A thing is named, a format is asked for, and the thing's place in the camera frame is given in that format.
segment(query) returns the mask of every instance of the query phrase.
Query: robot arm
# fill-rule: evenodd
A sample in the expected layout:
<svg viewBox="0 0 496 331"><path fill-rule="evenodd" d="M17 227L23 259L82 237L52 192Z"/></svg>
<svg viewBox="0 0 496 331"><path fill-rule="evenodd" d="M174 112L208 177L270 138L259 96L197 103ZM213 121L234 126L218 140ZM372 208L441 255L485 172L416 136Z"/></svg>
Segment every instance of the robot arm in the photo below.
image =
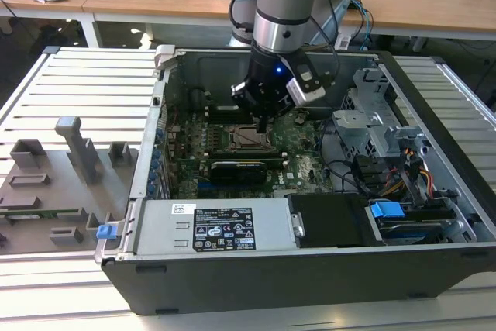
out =
<svg viewBox="0 0 496 331"><path fill-rule="evenodd" d="M295 106L321 98L329 73L318 76L301 49L314 0L257 0L253 43L244 82L232 97L248 111L259 132Z"/></svg>

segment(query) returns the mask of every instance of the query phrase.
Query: motherboard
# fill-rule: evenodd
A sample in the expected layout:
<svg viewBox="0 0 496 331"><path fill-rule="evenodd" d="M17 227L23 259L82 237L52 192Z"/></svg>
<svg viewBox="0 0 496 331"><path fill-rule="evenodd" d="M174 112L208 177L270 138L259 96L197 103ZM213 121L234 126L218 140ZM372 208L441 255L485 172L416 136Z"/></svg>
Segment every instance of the motherboard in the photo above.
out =
<svg viewBox="0 0 496 331"><path fill-rule="evenodd" d="M236 112L173 110L170 117L165 154L172 198L284 198L332 191L319 155L322 120L308 112L294 110L265 133Z"/></svg>

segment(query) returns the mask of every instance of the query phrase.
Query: power supply label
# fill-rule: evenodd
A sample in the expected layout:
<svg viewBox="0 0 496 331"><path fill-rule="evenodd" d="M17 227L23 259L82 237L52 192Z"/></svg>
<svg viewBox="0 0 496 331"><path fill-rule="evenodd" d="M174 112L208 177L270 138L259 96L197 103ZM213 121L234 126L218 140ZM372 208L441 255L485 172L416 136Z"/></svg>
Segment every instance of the power supply label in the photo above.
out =
<svg viewBox="0 0 496 331"><path fill-rule="evenodd" d="M256 248L251 209L196 209L194 228L197 252Z"/></svg>

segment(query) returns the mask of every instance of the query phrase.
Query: desk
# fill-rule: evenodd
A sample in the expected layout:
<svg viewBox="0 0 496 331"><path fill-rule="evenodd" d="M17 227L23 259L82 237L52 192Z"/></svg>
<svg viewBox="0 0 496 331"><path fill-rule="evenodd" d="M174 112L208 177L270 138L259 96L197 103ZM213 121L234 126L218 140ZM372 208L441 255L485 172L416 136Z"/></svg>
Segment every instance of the desk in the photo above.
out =
<svg viewBox="0 0 496 331"><path fill-rule="evenodd" d="M494 0L363 0L375 18L373 32L386 35L496 40ZM340 31L360 24L348 12Z"/></svg>
<svg viewBox="0 0 496 331"><path fill-rule="evenodd" d="M67 0L42 5L5 0L21 17L76 19L90 47L101 45L97 21L230 26L229 0ZM363 0L375 18L375 34L496 40L492 0ZM9 11L0 5L0 16ZM360 24L348 12L340 31L352 34Z"/></svg>
<svg viewBox="0 0 496 331"><path fill-rule="evenodd" d="M33 0L4 0L18 17L32 19L76 19L83 27L88 45L100 44L95 19L91 13L83 12L83 4L87 0L64 0L41 4ZM12 14L0 2L0 16L10 17Z"/></svg>

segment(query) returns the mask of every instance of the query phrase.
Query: green circuit board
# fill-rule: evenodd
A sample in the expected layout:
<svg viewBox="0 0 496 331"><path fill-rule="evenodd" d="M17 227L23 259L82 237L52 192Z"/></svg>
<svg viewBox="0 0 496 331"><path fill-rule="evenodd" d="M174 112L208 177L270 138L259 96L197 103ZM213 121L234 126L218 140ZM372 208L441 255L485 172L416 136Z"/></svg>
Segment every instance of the green circuit board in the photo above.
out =
<svg viewBox="0 0 496 331"><path fill-rule="evenodd" d="M198 113L179 115L169 127L166 148L173 198L283 198L332 191L316 151L321 123L305 117L294 110L260 136L250 124L220 123ZM267 164L266 181L250 188L213 186L210 166L225 158Z"/></svg>

